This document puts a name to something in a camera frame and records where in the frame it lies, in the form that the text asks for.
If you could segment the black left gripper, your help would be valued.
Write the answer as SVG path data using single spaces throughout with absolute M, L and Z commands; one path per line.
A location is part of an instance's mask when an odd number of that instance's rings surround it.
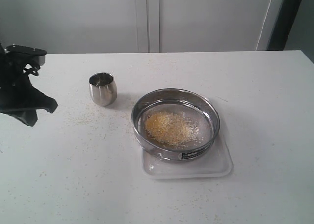
M 33 127 L 38 116 L 36 110 L 43 109 L 52 114 L 58 103 L 34 88 L 22 68 L 6 54 L 0 55 L 0 113 Z

